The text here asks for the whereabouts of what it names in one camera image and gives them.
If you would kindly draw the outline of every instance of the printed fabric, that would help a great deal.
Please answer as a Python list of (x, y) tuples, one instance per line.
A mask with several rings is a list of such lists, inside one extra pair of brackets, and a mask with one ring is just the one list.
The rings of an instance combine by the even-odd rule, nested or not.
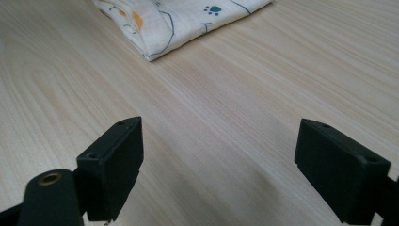
[(92, 0), (147, 60), (250, 15), (270, 0)]

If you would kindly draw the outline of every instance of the folded cloth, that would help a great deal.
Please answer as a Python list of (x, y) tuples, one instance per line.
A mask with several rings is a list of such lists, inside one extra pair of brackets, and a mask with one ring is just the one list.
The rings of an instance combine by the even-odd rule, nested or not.
[(92, 0), (149, 61), (271, 0)]

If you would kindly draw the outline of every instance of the light wooden surface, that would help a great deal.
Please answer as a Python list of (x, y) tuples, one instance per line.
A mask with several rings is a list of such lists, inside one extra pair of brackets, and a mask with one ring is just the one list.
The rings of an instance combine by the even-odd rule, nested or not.
[(114, 225), (341, 225), (294, 163), (300, 119), (396, 178), (398, 112), (394, 0), (276, 0), (152, 63), (88, 0), (0, 1), (0, 211), (142, 116), (145, 160)]

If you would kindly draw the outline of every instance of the screw hole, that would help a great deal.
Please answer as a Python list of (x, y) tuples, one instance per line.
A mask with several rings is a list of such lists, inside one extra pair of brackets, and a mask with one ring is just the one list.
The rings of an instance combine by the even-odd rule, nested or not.
[(89, 157), (89, 158), (96, 158), (96, 157), (97, 157), (97, 154), (96, 154), (96, 153), (88, 153), (88, 154), (86, 154), (86, 157)]
[(44, 175), (39, 180), (40, 186), (49, 186), (54, 184), (55, 182), (59, 181), (62, 177), (62, 174), (59, 172), (49, 173)]

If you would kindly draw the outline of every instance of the black mount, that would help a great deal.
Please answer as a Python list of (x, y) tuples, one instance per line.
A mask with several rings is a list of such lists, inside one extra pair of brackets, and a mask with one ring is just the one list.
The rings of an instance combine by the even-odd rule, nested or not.
[(329, 125), (302, 120), (297, 166), (341, 222), (370, 225), (375, 212), (383, 226), (399, 225), (399, 180), (391, 162)]
[(143, 162), (141, 118), (119, 121), (77, 158), (77, 169), (55, 169), (33, 178), (24, 202), (0, 213), (0, 225), (77, 226), (116, 220)]

